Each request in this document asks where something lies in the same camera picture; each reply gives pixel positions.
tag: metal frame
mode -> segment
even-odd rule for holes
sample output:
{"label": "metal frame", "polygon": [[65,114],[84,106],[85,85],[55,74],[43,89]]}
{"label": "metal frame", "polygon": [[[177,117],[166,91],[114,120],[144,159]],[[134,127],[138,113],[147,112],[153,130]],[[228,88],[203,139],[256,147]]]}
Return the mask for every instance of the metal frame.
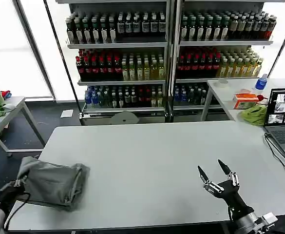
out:
{"label": "metal frame", "polygon": [[20,23],[22,25],[22,28],[24,30],[24,33],[26,35],[26,38],[30,44],[30,47],[32,49],[32,52],[34,54],[34,57],[37,61],[37,64],[38,64],[38,67],[40,69],[40,72],[45,80],[45,83],[49,89],[49,92],[52,96],[49,96],[49,98],[53,98],[54,100],[56,100],[56,95],[54,93],[54,90],[52,88],[52,85],[49,81],[49,78],[48,78],[48,74],[47,74],[47,71],[46,71],[46,68],[45,68],[45,65],[44,65],[44,62],[43,60],[41,59],[41,56],[40,56],[40,52],[38,50],[38,47],[37,47],[37,44],[36,44],[36,41],[34,39],[34,36],[32,34],[32,30],[31,30],[31,27],[29,25],[29,22],[27,20],[27,17],[25,15],[25,12],[23,10],[23,7],[22,7],[22,4],[20,2],[20,0],[12,0],[12,4],[16,10],[16,13],[17,13],[17,16],[20,20]]}

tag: white table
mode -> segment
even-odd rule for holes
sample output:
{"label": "white table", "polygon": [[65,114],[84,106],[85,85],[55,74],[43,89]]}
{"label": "white table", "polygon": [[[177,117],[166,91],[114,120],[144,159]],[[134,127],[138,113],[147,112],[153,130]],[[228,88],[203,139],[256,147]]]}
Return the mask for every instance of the white table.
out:
{"label": "white table", "polygon": [[26,204],[12,218],[9,230],[90,230],[228,220],[227,205],[203,189],[197,170],[200,165],[214,182],[226,180],[217,159],[238,173],[239,193],[258,216],[285,215],[280,178],[267,160],[281,176],[285,174],[258,130],[235,121],[58,127],[39,159],[90,167],[80,206],[69,213]]}
{"label": "white table", "polygon": [[[33,129],[34,133],[38,137],[39,141],[42,143],[43,146],[46,145],[44,139],[40,135],[38,131],[38,126],[29,110],[27,105],[25,104],[25,97],[10,97],[4,102],[5,104],[12,104],[16,108],[10,112],[7,112],[4,116],[0,117],[0,133],[5,128],[5,126],[20,112],[22,111],[23,115],[25,116],[26,120],[30,124],[31,128]],[[8,153],[8,156],[11,156],[12,153],[15,152],[41,152],[42,149],[8,149],[5,144],[0,140],[0,147]]]}
{"label": "white table", "polygon": [[[234,110],[234,102],[232,101],[234,94],[240,93],[241,89],[248,89],[252,90],[255,87],[257,82],[257,78],[251,79],[244,79],[244,78],[237,78],[237,79],[227,79],[228,85],[225,88],[217,87],[215,84],[218,80],[208,80],[207,84],[209,86],[209,90],[207,93],[205,106],[201,115],[201,121],[206,120],[206,116],[208,114],[208,109],[210,106],[210,101],[212,96],[214,95],[215,98],[218,100],[221,107],[224,109],[225,113],[227,114],[230,120],[235,121],[243,121],[239,117],[239,113],[243,110]],[[271,89],[274,88],[285,88],[285,79],[268,79],[267,85],[262,93],[264,97],[269,98]]]}

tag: robotic arm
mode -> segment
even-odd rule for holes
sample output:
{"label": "robotic arm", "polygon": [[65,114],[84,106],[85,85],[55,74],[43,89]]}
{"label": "robotic arm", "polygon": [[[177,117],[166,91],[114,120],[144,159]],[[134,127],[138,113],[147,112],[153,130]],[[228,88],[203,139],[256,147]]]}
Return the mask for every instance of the robotic arm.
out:
{"label": "robotic arm", "polygon": [[237,173],[232,172],[221,160],[218,160],[218,162],[228,177],[228,180],[219,184],[209,180],[200,166],[198,166],[198,169],[204,182],[203,187],[216,198],[225,200],[228,205],[230,219],[238,226],[235,234],[263,234],[267,232],[278,221],[277,217],[273,213],[267,213],[258,218],[254,209],[248,206],[238,193],[240,182]]}

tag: gray floor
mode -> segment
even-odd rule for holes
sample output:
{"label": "gray floor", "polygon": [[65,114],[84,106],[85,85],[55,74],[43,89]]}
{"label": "gray floor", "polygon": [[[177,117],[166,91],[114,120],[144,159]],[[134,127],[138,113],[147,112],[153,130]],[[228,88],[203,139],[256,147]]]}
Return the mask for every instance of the gray floor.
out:
{"label": "gray floor", "polygon": [[[75,103],[56,104],[54,102],[31,102],[27,103],[32,112],[39,130],[47,141],[52,131],[58,126],[79,126],[78,109]],[[63,110],[73,109],[73,116],[70,118],[60,118]],[[208,120],[226,120],[225,115],[209,115]],[[196,116],[177,117],[176,122],[197,121]],[[0,138],[10,149],[14,148],[41,148],[39,140],[28,125],[26,119],[19,113],[10,123],[8,129],[2,132]],[[8,158],[7,153],[0,149],[0,188],[7,182],[14,180],[17,176],[21,160],[24,156],[37,156],[38,153],[14,153]],[[220,224],[200,224],[200,225],[182,225],[162,228],[143,228],[126,230],[105,230],[96,233],[102,234],[188,234],[188,233],[218,233],[222,234]]]}

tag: blue object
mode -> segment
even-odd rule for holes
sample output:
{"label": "blue object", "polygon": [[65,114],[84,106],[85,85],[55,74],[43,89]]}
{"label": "blue object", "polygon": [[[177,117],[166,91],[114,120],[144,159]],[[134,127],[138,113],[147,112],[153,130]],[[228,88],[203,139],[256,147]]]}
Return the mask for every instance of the blue object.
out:
{"label": "blue object", "polygon": [[263,77],[259,78],[255,88],[258,90],[263,90],[267,84],[267,74],[264,74]]}

